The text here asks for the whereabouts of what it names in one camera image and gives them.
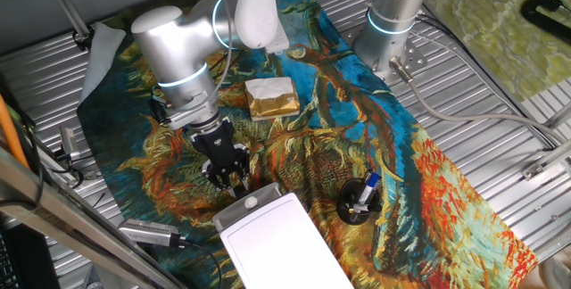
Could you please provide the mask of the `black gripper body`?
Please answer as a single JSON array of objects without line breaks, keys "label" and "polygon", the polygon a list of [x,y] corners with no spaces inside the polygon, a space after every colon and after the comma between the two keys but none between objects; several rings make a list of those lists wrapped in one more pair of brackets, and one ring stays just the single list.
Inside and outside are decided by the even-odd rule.
[{"label": "black gripper body", "polygon": [[228,118],[209,133],[194,133],[190,141],[196,151],[207,156],[217,167],[230,167],[235,161],[234,127]]}]

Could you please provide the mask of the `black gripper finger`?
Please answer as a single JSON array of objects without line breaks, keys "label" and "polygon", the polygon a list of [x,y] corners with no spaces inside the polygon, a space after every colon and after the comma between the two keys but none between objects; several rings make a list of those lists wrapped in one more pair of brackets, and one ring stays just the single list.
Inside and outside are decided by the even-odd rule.
[{"label": "black gripper finger", "polygon": [[230,196],[235,196],[236,192],[230,184],[230,175],[234,172],[234,168],[221,168],[207,160],[202,165],[203,176],[211,182],[217,191],[227,192]]},{"label": "black gripper finger", "polygon": [[251,175],[250,171],[250,150],[244,144],[235,144],[235,166],[236,172],[240,181],[245,189],[249,188],[248,178]]}]

